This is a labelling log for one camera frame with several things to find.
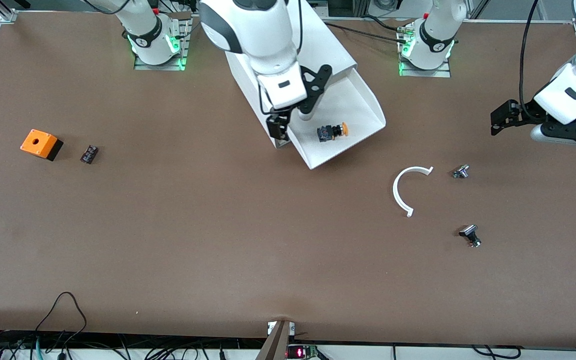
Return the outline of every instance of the brown table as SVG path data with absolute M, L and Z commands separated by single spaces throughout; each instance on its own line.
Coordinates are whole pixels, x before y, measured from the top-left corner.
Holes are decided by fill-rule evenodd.
M 333 31 L 388 123 L 309 170 L 200 29 L 167 72 L 132 70 L 114 16 L 3 26 L 0 328 L 33 329 L 70 290 L 89 331 L 262 337 L 288 318 L 313 340 L 576 346 L 576 147 L 490 136 L 523 25 L 465 23 L 451 79 L 399 77 L 393 43 Z M 526 98 L 575 52 L 569 25 L 534 25 Z M 64 141 L 55 162 L 19 150 L 31 128 Z M 435 169 L 400 182 L 411 218 L 391 189 L 409 166 Z M 64 301 L 44 329 L 78 326 Z

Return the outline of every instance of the open cardboard box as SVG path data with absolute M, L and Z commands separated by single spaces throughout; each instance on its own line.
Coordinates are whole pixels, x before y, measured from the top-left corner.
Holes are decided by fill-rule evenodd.
M 386 126 L 386 118 L 375 94 L 359 76 L 357 63 L 313 8 L 301 0 L 303 44 L 297 56 L 299 64 L 314 72 L 322 65 L 332 66 L 332 76 L 325 91 L 313 111 L 309 121 L 299 118 L 298 110 L 293 110 L 288 125 L 288 136 L 300 153 L 308 168 L 314 169 L 336 157 L 351 146 L 363 141 Z M 297 1 L 288 3 L 292 22 L 292 41 L 298 46 L 300 38 L 299 6 Z M 226 52 L 230 70 L 241 91 L 246 96 L 259 122 L 266 128 L 265 114 L 259 108 L 258 80 L 248 65 L 247 56 Z M 264 109 L 271 104 L 262 97 Z M 317 129 L 326 125 L 346 123 L 347 136 L 339 136 L 333 141 L 320 142 Z M 270 137 L 277 146 L 277 141 Z

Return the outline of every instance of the metal post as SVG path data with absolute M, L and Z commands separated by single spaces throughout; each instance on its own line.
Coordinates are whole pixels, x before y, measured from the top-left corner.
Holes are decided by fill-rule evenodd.
M 0 0 L 0 22 L 12 23 L 15 13 L 2 0 Z
M 289 338 L 290 321 L 277 321 L 254 360 L 285 360 Z

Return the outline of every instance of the white curved handle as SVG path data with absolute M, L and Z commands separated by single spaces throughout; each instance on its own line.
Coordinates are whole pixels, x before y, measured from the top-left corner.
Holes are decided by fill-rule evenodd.
M 406 203 L 404 202 L 404 200 L 402 200 L 402 197 L 400 196 L 400 191 L 398 189 L 398 186 L 400 184 L 400 178 L 402 177 L 403 174 L 406 173 L 422 173 L 423 175 L 430 175 L 430 173 L 432 173 L 434 167 L 430 166 L 430 168 L 425 168 L 425 167 L 421 167 L 421 166 L 412 166 L 409 167 L 405 170 L 403 170 L 402 172 L 400 172 L 397 177 L 395 178 L 395 182 L 392 184 L 392 194 L 395 196 L 395 201 L 397 201 L 398 205 L 403 209 L 406 210 L 407 217 L 411 217 L 412 216 L 412 212 L 413 212 L 413 208 L 409 207 L 408 205 L 406 205 Z

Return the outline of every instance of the orange button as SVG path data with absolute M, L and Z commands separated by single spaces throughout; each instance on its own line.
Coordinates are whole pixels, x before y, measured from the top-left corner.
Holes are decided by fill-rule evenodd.
M 62 148 L 62 145 L 64 145 L 64 143 L 61 140 L 48 132 L 32 129 L 21 144 L 20 149 L 26 153 L 35 155 L 35 157 L 48 159 L 52 162 Z

